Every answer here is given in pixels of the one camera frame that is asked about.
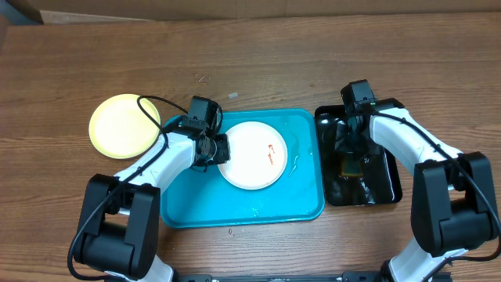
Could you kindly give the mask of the green yellow sponge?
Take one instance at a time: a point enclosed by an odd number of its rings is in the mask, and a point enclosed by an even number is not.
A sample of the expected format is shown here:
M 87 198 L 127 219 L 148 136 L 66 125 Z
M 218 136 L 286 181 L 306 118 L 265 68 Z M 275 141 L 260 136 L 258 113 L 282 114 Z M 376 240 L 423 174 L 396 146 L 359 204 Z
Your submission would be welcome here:
M 341 162 L 340 175 L 343 177 L 362 177 L 363 170 L 359 159 L 352 156 L 344 156 Z

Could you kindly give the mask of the white plate with stain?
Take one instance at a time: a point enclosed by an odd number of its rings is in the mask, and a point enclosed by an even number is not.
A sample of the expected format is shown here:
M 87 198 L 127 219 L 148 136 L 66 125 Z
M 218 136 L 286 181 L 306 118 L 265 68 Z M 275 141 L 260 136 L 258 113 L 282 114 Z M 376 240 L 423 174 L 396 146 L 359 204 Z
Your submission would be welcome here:
M 218 166 L 222 176 L 243 190 L 260 190 L 276 182 L 288 161 L 284 138 L 272 126 L 245 121 L 227 132 L 229 160 Z

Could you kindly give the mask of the yellow plate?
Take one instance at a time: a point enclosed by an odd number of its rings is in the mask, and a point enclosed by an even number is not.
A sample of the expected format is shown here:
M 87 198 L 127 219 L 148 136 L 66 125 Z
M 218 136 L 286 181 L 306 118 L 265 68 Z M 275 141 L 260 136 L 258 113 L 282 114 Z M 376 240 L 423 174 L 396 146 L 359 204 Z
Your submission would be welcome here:
M 88 134 L 92 145 L 114 159 L 136 157 L 156 141 L 160 122 L 157 108 L 136 94 L 120 94 L 101 103 L 91 116 Z

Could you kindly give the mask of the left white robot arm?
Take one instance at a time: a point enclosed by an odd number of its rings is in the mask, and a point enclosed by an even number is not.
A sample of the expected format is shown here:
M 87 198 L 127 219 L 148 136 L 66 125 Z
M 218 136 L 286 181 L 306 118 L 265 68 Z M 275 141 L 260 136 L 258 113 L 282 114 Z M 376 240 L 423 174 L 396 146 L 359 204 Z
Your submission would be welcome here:
M 225 134 L 168 133 L 120 176 L 91 177 L 68 250 L 70 274 L 87 281 L 175 280 L 175 270 L 157 255 L 161 196 L 186 169 L 229 157 Z

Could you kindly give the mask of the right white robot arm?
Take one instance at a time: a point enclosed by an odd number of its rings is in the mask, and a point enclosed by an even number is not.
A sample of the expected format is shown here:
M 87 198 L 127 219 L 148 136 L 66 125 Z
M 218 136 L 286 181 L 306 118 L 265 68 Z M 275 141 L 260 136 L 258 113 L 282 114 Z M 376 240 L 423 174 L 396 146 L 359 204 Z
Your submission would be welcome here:
M 381 267 L 381 281 L 432 281 L 447 264 L 500 238 L 491 165 L 464 154 L 419 125 L 396 99 L 344 99 L 350 137 L 366 137 L 413 175 L 413 238 Z

